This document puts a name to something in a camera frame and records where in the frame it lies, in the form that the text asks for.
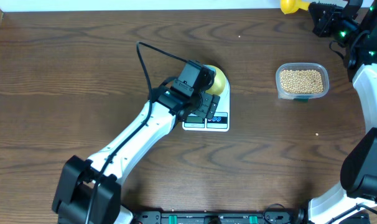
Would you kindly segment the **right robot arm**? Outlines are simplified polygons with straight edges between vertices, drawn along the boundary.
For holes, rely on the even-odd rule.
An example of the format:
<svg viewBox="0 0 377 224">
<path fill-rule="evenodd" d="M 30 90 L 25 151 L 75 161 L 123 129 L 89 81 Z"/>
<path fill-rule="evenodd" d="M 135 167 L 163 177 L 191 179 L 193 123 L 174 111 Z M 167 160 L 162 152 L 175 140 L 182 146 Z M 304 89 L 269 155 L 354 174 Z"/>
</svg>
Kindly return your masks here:
<svg viewBox="0 0 377 224">
<path fill-rule="evenodd" d="M 312 2 L 308 7 L 313 33 L 333 37 L 345 49 L 341 58 L 360 99 L 366 134 L 343 161 L 340 181 L 301 211 L 303 223 L 340 223 L 362 210 L 377 215 L 377 1 L 356 22 L 362 4 Z"/>
</svg>

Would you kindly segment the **yellow bowl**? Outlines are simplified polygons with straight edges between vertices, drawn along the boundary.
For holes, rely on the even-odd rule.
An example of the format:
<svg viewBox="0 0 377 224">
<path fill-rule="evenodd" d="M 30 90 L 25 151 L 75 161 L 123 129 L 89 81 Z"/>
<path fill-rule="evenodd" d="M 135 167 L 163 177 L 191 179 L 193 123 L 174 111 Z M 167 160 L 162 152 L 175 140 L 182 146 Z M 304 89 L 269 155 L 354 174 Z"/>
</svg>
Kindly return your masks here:
<svg viewBox="0 0 377 224">
<path fill-rule="evenodd" d="M 220 70 L 218 67 L 215 67 L 213 65 L 206 65 L 206 67 L 208 67 L 209 69 L 215 72 L 213 85 L 206 91 L 206 93 L 211 94 L 211 95 L 221 96 L 226 85 L 225 74 L 223 73 L 222 70 Z"/>
</svg>

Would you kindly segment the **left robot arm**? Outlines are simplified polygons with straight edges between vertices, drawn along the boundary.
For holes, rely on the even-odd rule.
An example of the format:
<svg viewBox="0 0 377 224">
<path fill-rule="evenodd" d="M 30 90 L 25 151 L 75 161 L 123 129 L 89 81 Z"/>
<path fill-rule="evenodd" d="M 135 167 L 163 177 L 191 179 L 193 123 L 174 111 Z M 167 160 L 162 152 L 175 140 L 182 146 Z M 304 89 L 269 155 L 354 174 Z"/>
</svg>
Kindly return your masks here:
<svg viewBox="0 0 377 224">
<path fill-rule="evenodd" d="M 134 214 L 121 205 L 130 172 L 190 114 L 212 119 L 225 85 L 218 67 L 189 60 L 178 77 L 152 88 L 140 114 L 113 141 L 86 160 L 72 156 L 65 163 L 52 204 L 58 223 L 132 223 Z"/>
</svg>

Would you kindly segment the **yellow measuring scoop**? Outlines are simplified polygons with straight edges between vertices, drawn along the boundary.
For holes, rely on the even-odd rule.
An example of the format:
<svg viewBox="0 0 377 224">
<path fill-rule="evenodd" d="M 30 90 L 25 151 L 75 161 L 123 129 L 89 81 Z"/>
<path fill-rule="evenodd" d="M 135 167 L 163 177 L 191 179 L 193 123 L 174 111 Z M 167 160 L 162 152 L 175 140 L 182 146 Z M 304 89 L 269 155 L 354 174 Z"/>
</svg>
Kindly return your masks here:
<svg viewBox="0 0 377 224">
<path fill-rule="evenodd" d="M 307 11 L 310 2 L 303 0 L 280 0 L 280 9 L 284 14 L 293 14 L 299 9 Z"/>
</svg>

